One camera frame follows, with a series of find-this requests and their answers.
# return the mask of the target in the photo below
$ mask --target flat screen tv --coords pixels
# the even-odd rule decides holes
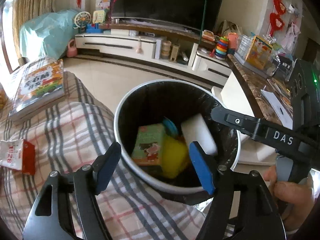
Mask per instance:
[[[221,2],[207,0],[204,29],[213,30]],[[112,17],[159,20],[200,30],[203,10],[204,0],[116,0]]]

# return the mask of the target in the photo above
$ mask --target metal bolt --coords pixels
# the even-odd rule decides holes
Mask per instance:
[[[88,170],[90,170],[90,168],[91,168],[90,164],[85,164],[85,165],[82,166],[82,170],[83,171],[88,171]]]
[[[51,171],[50,172],[50,177],[55,177],[59,174],[59,171]]]
[[[254,177],[258,177],[260,175],[260,173],[255,171],[255,170],[253,170],[253,171],[250,171],[250,175],[254,176]]]
[[[226,166],[226,165],[223,165],[223,164],[220,164],[220,165],[218,166],[218,169],[219,169],[219,171],[226,171],[226,170],[227,170],[227,166]]]

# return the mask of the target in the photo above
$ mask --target curtain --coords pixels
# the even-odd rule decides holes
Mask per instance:
[[[13,2],[13,41],[18,59],[21,58],[19,30],[21,26],[42,14],[55,12],[55,0],[14,0]]]

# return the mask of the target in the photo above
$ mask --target trash can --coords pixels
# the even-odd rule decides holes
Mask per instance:
[[[169,194],[194,194],[203,191],[193,165],[174,181],[159,180],[138,167],[130,155],[134,149],[138,127],[161,123],[169,118],[181,134],[181,123],[201,113],[218,148],[218,164],[233,169],[240,154],[239,131],[214,122],[211,110],[225,107],[209,91],[180,80],[154,80],[133,88],[119,103],[114,118],[114,133],[129,168],[155,190]]]

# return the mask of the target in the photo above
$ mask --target shelf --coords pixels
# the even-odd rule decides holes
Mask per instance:
[[[155,26],[147,26],[147,25],[141,25],[141,24],[132,24],[132,23],[111,23],[109,24],[100,24],[100,29],[121,29],[121,30],[134,30],[134,31],[140,31],[140,32],[149,32],[149,33],[155,33],[162,36],[167,36],[171,38],[178,38],[183,39],[185,41],[190,41],[193,43],[199,42],[199,35],[194,33],[188,33],[184,31],[178,31],[173,30],[170,28],[163,28],[163,27],[155,27]],[[200,46],[214,49],[215,48],[215,42],[207,41],[202,39]]]

